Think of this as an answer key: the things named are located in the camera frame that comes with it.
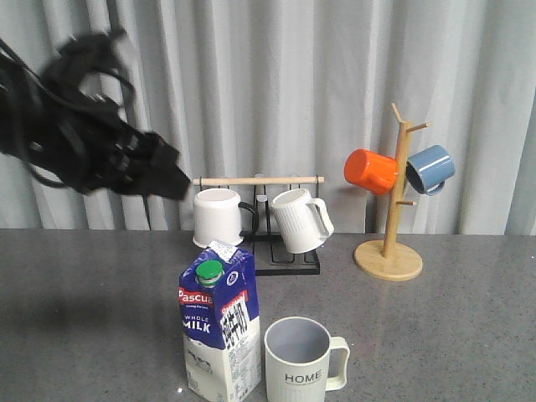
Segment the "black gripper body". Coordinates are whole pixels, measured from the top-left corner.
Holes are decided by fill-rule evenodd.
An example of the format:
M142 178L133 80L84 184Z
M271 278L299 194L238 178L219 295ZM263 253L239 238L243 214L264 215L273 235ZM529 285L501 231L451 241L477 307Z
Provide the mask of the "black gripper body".
M116 108L31 111L24 117L24 167L51 188L145 195L147 134Z

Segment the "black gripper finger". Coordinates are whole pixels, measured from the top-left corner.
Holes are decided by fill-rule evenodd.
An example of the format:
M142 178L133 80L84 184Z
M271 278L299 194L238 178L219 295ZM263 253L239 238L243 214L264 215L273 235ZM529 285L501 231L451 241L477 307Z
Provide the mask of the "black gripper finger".
M178 150L156 132L143 132L133 156L133 193L183 200L190 179L177 165L178 156Z

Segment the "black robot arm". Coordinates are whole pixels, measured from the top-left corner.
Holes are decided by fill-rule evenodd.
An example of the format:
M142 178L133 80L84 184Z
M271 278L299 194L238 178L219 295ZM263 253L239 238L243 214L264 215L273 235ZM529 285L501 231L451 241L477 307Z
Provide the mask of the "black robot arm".
M2 43L1 152L51 188L184 199L190 180L177 165L178 150L156 132L130 126L110 97L80 88L88 75L109 75L125 89L129 106L135 89L119 72L129 43L122 28L81 35L40 75Z

